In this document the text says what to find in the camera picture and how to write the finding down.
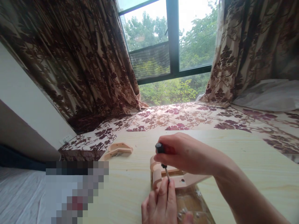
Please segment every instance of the black screwdriver handle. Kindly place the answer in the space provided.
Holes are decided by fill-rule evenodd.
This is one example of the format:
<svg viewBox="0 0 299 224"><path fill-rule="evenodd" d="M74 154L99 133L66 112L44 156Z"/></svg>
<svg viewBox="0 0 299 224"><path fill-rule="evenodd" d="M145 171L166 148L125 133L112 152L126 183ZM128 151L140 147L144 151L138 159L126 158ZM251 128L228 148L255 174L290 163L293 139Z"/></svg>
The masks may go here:
<svg viewBox="0 0 299 224"><path fill-rule="evenodd" d="M156 147L156 153L157 154L159 154L159 153L165 153L165 149L164 149L164 147L163 147L163 145L161 144L161 143L157 143L156 145L155 145L155 147ZM161 164L161 166L165 169L165 168L167 168L167 166L166 165L164 165L164 164Z"/></svg>

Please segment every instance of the curved wooden piece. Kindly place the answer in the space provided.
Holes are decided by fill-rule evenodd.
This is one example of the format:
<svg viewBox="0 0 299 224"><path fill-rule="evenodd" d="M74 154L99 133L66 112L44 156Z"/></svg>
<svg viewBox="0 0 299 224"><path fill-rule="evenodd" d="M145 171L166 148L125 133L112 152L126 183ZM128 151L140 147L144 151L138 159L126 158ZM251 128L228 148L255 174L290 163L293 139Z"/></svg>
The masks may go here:
<svg viewBox="0 0 299 224"><path fill-rule="evenodd" d="M163 169L163 167L161 166L161 163L156 162L154 160L154 156L152 156L150 158L150 166L149 166L149 168L150 168L150 171L152 171L152 172L154 172L155 170L159 169L159 170L161 170L161 173L165 173L165 169ZM175 168L173 166L167 166L168 173L175 172L175 171L178 171L178 170L179 169L177 169L177 168Z"/></svg>
<svg viewBox="0 0 299 224"><path fill-rule="evenodd" d="M162 173L165 173L165 170L162 168L161 163L156 162L154 157L150 159L150 170L152 171L153 175L153 189L160 188L162 182ZM167 171L174 172L178 171L175 167L168 166ZM211 176L207 175L194 175L190 173L186 173L180 176L172 176L171 179L174 180L174 186L176 189L183 189L187 188L191 185L194 185L200 181L203 181Z"/></svg>
<svg viewBox="0 0 299 224"><path fill-rule="evenodd" d="M132 152L133 152L133 148L124 142L113 143L107 148L107 151L100 158L99 161L106 161L106 160L112 158L113 156L116 156L117 154L122 154L122 153L132 154Z"/></svg>

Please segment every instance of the person's right hand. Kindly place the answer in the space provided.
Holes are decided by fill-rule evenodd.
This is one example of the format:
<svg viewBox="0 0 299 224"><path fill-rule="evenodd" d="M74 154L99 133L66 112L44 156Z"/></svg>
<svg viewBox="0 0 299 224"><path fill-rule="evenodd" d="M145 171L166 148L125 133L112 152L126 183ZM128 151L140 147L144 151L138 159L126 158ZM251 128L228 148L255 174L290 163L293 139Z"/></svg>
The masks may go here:
<svg viewBox="0 0 299 224"><path fill-rule="evenodd" d="M217 176L224 165L234 164L224 153L184 133L161 136L158 142L165 153L156 154L155 161L191 174Z"/></svg>

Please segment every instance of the screwdriver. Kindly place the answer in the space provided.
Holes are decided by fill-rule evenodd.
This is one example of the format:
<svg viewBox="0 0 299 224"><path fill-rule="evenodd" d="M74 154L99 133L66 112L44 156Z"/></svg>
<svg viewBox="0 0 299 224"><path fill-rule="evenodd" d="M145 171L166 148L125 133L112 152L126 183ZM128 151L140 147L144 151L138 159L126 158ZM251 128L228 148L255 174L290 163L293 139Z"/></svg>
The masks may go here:
<svg viewBox="0 0 299 224"><path fill-rule="evenodd" d="M157 143L155 145L156 147L156 153L159 154L159 153L165 153L165 150L164 150L164 147L161 143ZM166 172L166 175L167 175L167 178L168 178L168 182L170 181L170 178L169 178L169 174L168 174L168 171L167 171L167 166L164 165L164 164L161 164L161 166L165 169L165 172Z"/></svg>

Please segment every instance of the brown floral curtain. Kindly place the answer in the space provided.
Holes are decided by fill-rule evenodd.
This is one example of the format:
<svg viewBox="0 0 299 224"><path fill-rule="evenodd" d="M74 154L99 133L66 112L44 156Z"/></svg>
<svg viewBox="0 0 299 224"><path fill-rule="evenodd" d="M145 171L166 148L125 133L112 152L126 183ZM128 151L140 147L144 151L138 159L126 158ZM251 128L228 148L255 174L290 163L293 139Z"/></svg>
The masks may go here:
<svg viewBox="0 0 299 224"><path fill-rule="evenodd" d="M299 1L220 1L217 41L206 93L196 103L228 107L269 78L299 79Z"/></svg>
<svg viewBox="0 0 299 224"><path fill-rule="evenodd" d="M115 0L0 0L0 40L75 130L147 107Z"/></svg>

